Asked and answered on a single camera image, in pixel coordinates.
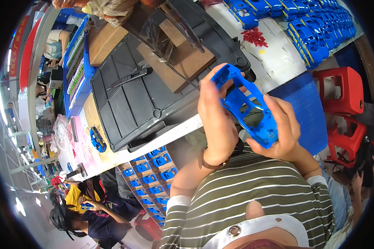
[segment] brown watch strap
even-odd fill
[[[210,165],[208,164],[207,162],[205,162],[204,160],[204,152],[205,150],[208,148],[208,146],[205,146],[199,153],[198,155],[198,166],[199,168],[201,169],[203,166],[205,168],[209,168],[209,169],[219,169],[221,167],[223,167],[224,165],[226,165],[226,163],[230,160],[230,157],[228,157],[224,162],[222,162],[221,164],[217,165],[217,166],[214,166],[214,165]]]

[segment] red plastic pieces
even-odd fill
[[[250,42],[255,44],[256,47],[268,47],[267,43],[265,42],[264,37],[262,36],[263,33],[259,31],[257,27],[254,27],[253,29],[246,30],[241,33],[241,35],[244,35],[244,41]]]

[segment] striped shirt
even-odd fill
[[[316,249],[324,247],[334,230],[324,177],[305,181],[292,163],[254,153],[233,157],[212,172],[191,203],[176,203],[173,198],[168,202],[160,249],[204,247],[225,228],[245,221],[251,201],[260,203],[265,216],[296,218],[306,230],[309,246]]]

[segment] black cable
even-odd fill
[[[191,86],[193,86],[195,89],[197,89],[199,91],[199,87],[197,87],[196,85],[194,85],[191,81],[187,80],[182,74],[180,74],[176,69],[174,69],[172,67],[172,65],[170,65],[169,62],[165,61],[165,64],[170,68],[172,69],[173,72],[177,73],[177,75],[179,75],[181,78],[183,78],[186,82],[188,82]]]

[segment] tray of blue car shells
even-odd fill
[[[141,206],[159,227],[164,226],[170,185],[178,172],[165,146],[119,166]]]

